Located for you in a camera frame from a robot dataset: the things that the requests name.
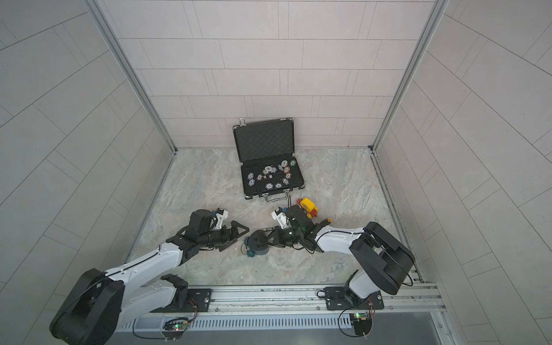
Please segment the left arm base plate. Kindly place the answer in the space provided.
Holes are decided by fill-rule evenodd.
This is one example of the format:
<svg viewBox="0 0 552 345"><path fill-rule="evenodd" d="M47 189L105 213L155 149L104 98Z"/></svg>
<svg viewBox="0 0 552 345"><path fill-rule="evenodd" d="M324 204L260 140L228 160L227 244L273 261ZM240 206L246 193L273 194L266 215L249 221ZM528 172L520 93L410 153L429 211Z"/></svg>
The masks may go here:
<svg viewBox="0 0 552 345"><path fill-rule="evenodd" d="M208 288L177 291L172 302L162 308L163 313L206 313L209 310L213 290Z"/></svg>

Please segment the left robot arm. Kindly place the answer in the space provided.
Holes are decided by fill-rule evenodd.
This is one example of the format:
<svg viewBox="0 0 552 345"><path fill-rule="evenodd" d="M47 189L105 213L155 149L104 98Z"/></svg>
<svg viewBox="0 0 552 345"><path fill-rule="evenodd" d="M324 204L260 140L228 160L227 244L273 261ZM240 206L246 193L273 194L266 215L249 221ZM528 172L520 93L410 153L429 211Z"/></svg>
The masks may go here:
<svg viewBox="0 0 552 345"><path fill-rule="evenodd" d="M171 273L200 251L224 251L249 232L226 210L200 209L187 226L142 257L108 270L83 273L50 323L50 333L67 344L105 344L128 322L152 311L199 311L188 282Z"/></svg>

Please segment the left circuit board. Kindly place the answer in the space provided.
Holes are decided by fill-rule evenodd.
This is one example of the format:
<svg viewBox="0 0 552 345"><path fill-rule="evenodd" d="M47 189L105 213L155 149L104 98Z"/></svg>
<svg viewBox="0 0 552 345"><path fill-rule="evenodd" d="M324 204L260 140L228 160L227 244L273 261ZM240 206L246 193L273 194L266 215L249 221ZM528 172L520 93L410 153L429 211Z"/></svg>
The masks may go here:
<svg viewBox="0 0 552 345"><path fill-rule="evenodd" d="M181 333L185 332L189 327L189 319L187 317L179 317L165 322L162 330L165 333Z"/></svg>

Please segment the aluminium rail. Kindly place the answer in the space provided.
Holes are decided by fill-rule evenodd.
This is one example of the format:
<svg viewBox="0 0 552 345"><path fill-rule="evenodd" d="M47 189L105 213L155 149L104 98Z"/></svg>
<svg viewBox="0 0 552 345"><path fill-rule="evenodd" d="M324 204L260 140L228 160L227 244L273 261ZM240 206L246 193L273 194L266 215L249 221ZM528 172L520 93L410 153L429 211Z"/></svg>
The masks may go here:
<svg viewBox="0 0 552 345"><path fill-rule="evenodd" d="M199 316L339 314L348 305L339 303L329 310L323 285L197 285L193 290L210 289L208 309ZM445 303L433 283L403 286L396 296L380 293L349 313L417 313L445 311Z"/></svg>

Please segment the teal alarm clock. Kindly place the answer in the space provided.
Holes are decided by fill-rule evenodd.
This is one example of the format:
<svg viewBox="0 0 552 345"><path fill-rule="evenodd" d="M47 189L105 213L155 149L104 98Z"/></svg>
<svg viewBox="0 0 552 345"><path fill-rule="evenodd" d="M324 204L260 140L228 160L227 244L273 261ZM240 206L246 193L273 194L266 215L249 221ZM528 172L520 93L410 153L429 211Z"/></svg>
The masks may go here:
<svg viewBox="0 0 552 345"><path fill-rule="evenodd" d="M247 257L266 255L269 251L267 235L264 230L257 230L244 240Z"/></svg>

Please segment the yellow red toy car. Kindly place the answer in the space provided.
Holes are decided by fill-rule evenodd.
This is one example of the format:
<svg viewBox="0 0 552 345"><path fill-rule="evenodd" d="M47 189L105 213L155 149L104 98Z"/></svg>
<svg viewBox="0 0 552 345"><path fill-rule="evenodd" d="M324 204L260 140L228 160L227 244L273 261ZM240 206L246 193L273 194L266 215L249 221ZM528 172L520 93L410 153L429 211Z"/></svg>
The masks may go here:
<svg viewBox="0 0 552 345"><path fill-rule="evenodd" d="M319 209L309 198L298 198L297 204L307 213L308 218L311 219L318 216Z"/></svg>

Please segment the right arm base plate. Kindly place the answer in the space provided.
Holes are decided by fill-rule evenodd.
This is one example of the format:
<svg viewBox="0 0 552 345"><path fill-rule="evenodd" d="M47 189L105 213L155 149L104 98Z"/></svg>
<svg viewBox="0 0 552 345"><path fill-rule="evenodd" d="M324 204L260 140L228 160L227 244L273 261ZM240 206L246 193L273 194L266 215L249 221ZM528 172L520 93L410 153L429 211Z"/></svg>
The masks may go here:
<svg viewBox="0 0 552 345"><path fill-rule="evenodd" d="M326 303L328 311L342 311L346 308L352 310L383 310L381 292L376 291L366 298L360 298L353 294L352 290L345 286L325 287L319 290L316 296Z"/></svg>

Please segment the right circuit board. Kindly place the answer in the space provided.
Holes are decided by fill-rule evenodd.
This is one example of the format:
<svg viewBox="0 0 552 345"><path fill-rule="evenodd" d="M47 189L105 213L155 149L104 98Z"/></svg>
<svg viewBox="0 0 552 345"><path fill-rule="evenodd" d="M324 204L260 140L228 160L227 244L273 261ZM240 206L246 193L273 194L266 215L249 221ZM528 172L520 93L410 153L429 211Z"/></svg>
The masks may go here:
<svg viewBox="0 0 552 345"><path fill-rule="evenodd" d="M349 317L356 337L367 336L371 332L373 320L369 313L350 313Z"/></svg>

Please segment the circuit board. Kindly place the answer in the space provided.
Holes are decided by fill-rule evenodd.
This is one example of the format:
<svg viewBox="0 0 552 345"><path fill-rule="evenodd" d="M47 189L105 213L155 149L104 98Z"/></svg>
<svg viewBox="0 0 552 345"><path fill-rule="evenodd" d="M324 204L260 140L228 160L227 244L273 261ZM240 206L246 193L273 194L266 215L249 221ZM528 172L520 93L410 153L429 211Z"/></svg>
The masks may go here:
<svg viewBox="0 0 552 345"><path fill-rule="evenodd" d="M181 333L185 332L189 327L189 319L187 317L179 317L165 322L162 330L165 333Z"/></svg>
<svg viewBox="0 0 552 345"><path fill-rule="evenodd" d="M350 313L349 317L356 337L367 336L371 332L373 320L369 313Z"/></svg>

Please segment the black aluminium case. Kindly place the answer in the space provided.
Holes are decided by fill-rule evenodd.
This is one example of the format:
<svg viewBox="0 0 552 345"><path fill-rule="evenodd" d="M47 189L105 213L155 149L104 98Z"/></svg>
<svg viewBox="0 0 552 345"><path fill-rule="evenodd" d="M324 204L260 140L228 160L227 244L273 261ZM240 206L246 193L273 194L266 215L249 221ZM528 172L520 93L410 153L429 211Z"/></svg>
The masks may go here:
<svg viewBox="0 0 552 345"><path fill-rule="evenodd" d="M244 198L267 198L305 188L296 157L295 123L270 119L233 126Z"/></svg>

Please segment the black yellow screwdriver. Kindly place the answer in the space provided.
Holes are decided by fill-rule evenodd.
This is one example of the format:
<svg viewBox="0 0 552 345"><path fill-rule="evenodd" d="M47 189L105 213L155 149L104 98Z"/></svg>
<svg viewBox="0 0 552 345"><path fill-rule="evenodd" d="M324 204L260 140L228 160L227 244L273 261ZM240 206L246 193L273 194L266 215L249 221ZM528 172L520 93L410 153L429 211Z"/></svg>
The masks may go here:
<svg viewBox="0 0 552 345"><path fill-rule="evenodd" d="M332 223L332 220L331 220L330 218L328 218L328 219L325 219L325 220L321 221L321 222L319 223L319 226L325 227L325 226L328 226L328 225L331 224L331 223Z"/></svg>

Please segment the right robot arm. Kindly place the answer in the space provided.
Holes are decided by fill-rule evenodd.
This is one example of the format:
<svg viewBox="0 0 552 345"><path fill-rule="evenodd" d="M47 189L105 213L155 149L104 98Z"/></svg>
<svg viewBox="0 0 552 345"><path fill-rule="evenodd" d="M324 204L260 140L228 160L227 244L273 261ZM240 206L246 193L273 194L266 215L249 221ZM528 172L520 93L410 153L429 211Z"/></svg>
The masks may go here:
<svg viewBox="0 0 552 345"><path fill-rule="evenodd" d="M255 231L247 240L249 256L267 254L270 247L290 247L311 253L336 252L351 255L358 261L361 271L346 283L347 292L359 300L382 291L398 294L409 280L415 256L402 242L377 222L369 222L363 228L339 229L325 219L313 222L318 209L308 210L301 205L278 208L271 213L278 225L269 230Z"/></svg>

